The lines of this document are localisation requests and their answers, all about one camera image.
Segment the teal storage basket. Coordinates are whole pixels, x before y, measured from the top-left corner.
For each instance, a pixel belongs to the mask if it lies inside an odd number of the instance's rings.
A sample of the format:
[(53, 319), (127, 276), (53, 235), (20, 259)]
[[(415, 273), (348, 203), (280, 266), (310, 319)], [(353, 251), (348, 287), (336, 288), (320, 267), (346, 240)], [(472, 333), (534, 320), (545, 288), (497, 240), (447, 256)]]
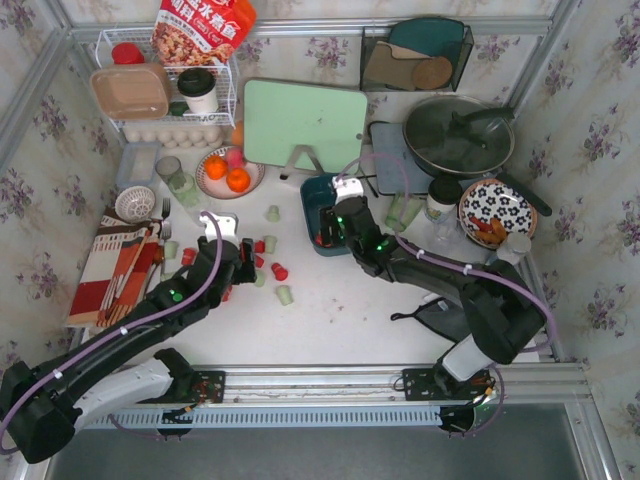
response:
[(323, 257), (335, 257), (350, 253), (343, 241), (323, 244), (321, 240), (321, 211), (333, 207), (336, 202), (336, 192), (332, 184), (332, 179), (335, 176), (337, 173), (310, 177), (300, 187), (302, 209), (309, 239), (316, 253)]

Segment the green capsule tall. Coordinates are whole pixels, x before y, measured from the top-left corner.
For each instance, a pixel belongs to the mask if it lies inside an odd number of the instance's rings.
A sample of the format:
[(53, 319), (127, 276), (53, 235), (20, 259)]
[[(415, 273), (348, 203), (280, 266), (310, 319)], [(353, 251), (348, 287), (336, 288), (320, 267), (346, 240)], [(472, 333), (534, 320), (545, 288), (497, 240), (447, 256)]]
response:
[(276, 295), (282, 306), (288, 306), (293, 303), (293, 296), (288, 285), (281, 285), (276, 288)]

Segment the green capsule top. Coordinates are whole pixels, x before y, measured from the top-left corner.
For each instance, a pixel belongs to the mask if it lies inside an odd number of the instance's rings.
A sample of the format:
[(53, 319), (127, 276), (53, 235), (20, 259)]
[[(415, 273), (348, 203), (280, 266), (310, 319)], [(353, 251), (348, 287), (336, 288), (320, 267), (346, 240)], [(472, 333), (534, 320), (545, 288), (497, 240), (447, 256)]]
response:
[(271, 205), (266, 213), (266, 219), (271, 223), (280, 221), (280, 210), (277, 205)]

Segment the clear plastic cup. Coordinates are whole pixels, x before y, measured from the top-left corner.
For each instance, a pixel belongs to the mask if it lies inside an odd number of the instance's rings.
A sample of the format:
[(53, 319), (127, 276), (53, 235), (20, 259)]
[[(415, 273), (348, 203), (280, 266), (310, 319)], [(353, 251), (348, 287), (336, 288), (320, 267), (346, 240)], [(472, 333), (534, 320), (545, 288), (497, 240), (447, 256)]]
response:
[(464, 232), (455, 216), (435, 224), (433, 235), (433, 249), (442, 256), (447, 256), (464, 239)]

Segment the grey microfibre glove cloth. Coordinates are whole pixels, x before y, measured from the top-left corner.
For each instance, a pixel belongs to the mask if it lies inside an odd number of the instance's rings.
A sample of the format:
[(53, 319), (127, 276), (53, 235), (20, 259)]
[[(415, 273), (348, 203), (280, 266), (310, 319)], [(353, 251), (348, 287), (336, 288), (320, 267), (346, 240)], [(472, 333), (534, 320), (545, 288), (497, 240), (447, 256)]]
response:
[(471, 334), (463, 309), (444, 297), (419, 305), (413, 312), (395, 312), (391, 321), (404, 319), (416, 320), (432, 333), (453, 343), (464, 340)]

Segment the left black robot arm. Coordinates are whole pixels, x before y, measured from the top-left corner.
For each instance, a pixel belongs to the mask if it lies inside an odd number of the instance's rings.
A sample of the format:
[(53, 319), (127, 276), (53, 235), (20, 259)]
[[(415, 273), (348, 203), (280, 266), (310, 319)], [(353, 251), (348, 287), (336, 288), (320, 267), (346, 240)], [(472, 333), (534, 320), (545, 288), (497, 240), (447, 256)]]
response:
[(86, 343), (35, 367), (19, 361), (1, 381), (1, 433), (37, 464), (62, 450), (95, 419), (189, 382), (179, 354), (160, 351), (138, 368), (124, 364), (205, 319), (230, 287), (256, 278), (254, 243), (237, 234), (234, 214), (203, 211), (205, 234), (193, 265), (159, 283), (134, 309)]

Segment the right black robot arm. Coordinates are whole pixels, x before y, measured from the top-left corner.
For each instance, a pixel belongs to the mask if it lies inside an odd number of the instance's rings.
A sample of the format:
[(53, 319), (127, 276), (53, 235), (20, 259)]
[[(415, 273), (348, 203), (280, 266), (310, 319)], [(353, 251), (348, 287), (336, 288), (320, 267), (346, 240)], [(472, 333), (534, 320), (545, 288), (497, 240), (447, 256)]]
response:
[(453, 306), (451, 313), (428, 306), (418, 315), (423, 326), (452, 344), (431, 369), (438, 395), (452, 398), (490, 365), (512, 363), (543, 327), (551, 326), (550, 310), (510, 263), (463, 263), (428, 253), (380, 230), (359, 179), (337, 175), (331, 187), (335, 203), (325, 214), (329, 228), (367, 275), (419, 287)]

